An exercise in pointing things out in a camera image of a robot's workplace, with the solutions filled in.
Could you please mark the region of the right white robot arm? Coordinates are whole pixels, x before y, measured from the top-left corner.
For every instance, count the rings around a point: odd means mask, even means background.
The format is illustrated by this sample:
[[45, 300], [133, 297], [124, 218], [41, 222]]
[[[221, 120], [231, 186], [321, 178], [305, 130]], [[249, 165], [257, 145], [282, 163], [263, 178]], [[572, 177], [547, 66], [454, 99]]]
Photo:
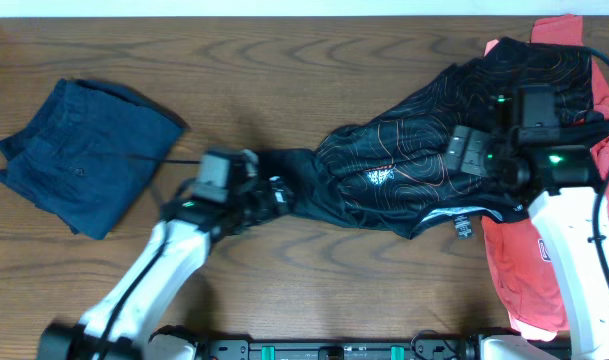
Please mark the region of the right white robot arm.
[[609, 219], [606, 186], [588, 147], [564, 140], [549, 85], [491, 100], [490, 131], [458, 125], [449, 170], [488, 178], [528, 211], [550, 256], [574, 359], [609, 359]]

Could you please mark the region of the black orange-patterned cycling jersey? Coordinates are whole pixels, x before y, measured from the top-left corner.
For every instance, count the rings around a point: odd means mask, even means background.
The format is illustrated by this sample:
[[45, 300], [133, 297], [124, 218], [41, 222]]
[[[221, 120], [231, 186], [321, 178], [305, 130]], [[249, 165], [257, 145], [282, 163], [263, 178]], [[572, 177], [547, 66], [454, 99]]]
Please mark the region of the black orange-patterned cycling jersey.
[[492, 180], [448, 170], [453, 129], [492, 131], [493, 97], [517, 84], [550, 84], [564, 136], [593, 146], [609, 136], [609, 120], [593, 108], [591, 81], [588, 54], [503, 38], [370, 122], [334, 130], [316, 150], [259, 152], [260, 174], [283, 178], [294, 215], [342, 227], [413, 238], [459, 214], [519, 222], [526, 211]]

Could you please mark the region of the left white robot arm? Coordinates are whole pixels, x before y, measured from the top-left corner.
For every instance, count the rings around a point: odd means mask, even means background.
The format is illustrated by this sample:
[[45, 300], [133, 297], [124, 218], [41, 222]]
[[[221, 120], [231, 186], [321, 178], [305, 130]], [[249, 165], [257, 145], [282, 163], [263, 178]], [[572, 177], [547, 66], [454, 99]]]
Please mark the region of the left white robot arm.
[[216, 242], [289, 213], [294, 195], [250, 150], [211, 148], [197, 163], [197, 175], [161, 205], [148, 243], [121, 280], [75, 325], [51, 323], [38, 358], [201, 358], [197, 339], [178, 328], [157, 331], [157, 324]]

